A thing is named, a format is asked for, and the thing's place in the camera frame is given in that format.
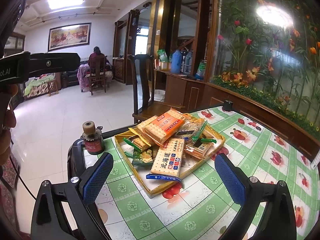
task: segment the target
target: blue thermos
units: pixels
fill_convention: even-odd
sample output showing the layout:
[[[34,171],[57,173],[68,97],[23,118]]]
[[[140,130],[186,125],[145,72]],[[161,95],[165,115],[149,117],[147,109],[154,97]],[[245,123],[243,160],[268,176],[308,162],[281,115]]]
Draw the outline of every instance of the blue thermos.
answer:
[[[171,72],[181,73],[182,53],[176,50],[172,55]]]

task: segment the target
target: green checkered tablecloth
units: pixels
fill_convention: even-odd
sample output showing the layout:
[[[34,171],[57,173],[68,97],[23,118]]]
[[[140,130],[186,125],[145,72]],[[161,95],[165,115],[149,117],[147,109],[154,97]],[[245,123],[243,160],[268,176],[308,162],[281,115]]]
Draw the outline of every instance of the green checkered tablecloth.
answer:
[[[320,209],[319,174],[310,168],[310,161],[270,130],[238,113],[217,107],[192,115],[205,118],[226,137],[224,151],[247,176],[265,183],[280,179],[287,182],[293,205],[300,208],[302,216],[297,239],[303,239],[316,223]],[[112,239],[214,240],[238,212],[240,206],[233,203],[212,159],[183,180],[184,189],[174,188],[166,198],[159,194],[150,199],[122,160],[114,138],[105,143],[114,167],[96,204],[108,214],[105,226]],[[86,168],[100,156],[84,151]],[[248,238],[255,232],[264,208],[265,203],[261,203]]]

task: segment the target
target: black cable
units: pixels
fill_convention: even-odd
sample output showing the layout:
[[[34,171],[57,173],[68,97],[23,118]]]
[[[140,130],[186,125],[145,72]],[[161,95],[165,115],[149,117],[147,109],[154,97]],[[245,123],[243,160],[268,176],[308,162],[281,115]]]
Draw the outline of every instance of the black cable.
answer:
[[[14,170],[16,171],[17,175],[19,176],[19,179],[21,180],[22,184],[24,185],[24,187],[26,188],[26,190],[29,192],[29,194],[36,200],[35,196],[31,193],[31,191],[28,189],[27,185],[23,182],[23,180],[21,179],[20,175],[18,174],[18,171],[17,171],[17,169],[16,169],[16,166],[15,166],[14,163],[13,163],[13,160],[12,160],[11,156],[9,156],[9,158],[10,158],[10,161],[11,161],[11,163],[12,163],[12,166],[13,166]]]

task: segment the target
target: picture frame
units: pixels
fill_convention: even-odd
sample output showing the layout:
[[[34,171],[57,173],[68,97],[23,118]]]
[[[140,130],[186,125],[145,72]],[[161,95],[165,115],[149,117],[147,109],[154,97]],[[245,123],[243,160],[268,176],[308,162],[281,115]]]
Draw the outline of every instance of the picture frame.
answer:
[[[48,52],[90,44],[91,23],[65,25],[49,30]]]

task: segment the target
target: dark hair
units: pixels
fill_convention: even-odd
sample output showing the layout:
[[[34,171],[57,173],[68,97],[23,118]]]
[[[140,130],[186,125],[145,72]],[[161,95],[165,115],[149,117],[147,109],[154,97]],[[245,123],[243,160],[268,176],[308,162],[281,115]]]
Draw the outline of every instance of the dark hair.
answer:
[[[93,52],[95,52],[98,55],[101,54],[101,51],[100,51],[99,47],[94,47]]]

